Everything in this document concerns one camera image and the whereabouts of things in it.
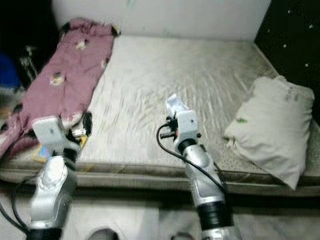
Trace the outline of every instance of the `pink blanket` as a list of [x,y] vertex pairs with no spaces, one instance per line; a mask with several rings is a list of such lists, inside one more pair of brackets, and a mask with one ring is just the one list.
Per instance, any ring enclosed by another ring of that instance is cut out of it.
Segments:
[[84,18],[69,22],[56,52],[26,91],[22,109],[6,120],[6,130],[0,134],[0,157],[37,142],[28,136],[34,119],[60,115],[65,126],[71,127],[81,118],[111,57],[114,32],[112,25]]

